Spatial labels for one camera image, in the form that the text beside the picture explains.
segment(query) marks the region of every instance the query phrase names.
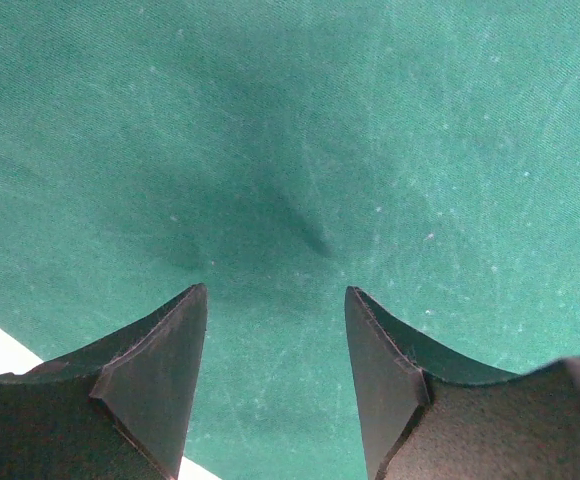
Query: black rubber piece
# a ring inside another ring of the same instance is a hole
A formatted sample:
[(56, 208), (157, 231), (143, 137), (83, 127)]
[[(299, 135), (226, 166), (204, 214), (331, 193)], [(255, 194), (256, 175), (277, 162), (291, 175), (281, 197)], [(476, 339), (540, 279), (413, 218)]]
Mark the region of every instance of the black rubber piece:
[(359, 288), (345, 311), (368, 479), (580, 479), (580, 357), (517, 375), (429, 338)]
[(24, 375), (0, 375), (0, 479), (177, 478), (207, 292)]

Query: curved black edge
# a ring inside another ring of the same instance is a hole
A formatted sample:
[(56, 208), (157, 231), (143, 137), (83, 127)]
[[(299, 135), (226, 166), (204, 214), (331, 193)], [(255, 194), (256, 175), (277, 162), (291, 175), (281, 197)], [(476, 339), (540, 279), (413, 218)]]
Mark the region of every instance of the curved black edge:
[(176, 478), (185, 445), (206, 331), (207, 292), (197, 285), (154, 315), (158, 323), (103, 367), (90, 397), (167, 476)]
[(0, 375), (0, 479), (176, 478), (206, 321), (194, 285), (90, 345)]
[[(580, 478), (580, 358), (526, 375), (489, 367), (355, 287), (346, 292), (346, 325), (369, 479)], [(402, 353), (409, 349), (416, 364)], [(404, 361), (421, 371), (430, 399), (414, 410), (403, 395), (412, 391)]]
[(428, 337), (425, 333), (390, 314), (376, 300), (358, 287), (349, 287), (372, 312), (377, 323), (394, 342), (399, 352), (427, 373), (447, 382), (475, 385), (497, 383), (518, 375), (473, 360)]
[(368, 478), (383, 478), (395, 445), (430, 401), (422, 370), (395, 346), (358, 289), (345, 297), (346, 333)]

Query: black plastic part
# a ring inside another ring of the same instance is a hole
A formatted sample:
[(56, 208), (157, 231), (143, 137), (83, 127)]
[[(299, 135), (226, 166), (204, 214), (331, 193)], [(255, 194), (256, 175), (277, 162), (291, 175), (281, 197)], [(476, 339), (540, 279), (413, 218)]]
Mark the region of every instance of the black plastic part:
[(368, 479), (580, 479), (580, 358), (517, 375), (432, 340), (359, 288), (345, 308)]
[(177, 478), (207, 292), (24, 375), (0, 375), (0, 479)]

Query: green cloth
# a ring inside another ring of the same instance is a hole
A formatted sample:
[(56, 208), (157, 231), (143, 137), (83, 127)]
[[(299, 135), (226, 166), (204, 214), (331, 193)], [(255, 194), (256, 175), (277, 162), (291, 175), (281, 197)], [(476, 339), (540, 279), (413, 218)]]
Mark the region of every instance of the green cloth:
[(364, 478), (347, 285), (580, 354), (580, 1), (0, 0), (0, 326), (50, 359), (200, 281), (225, 480)]

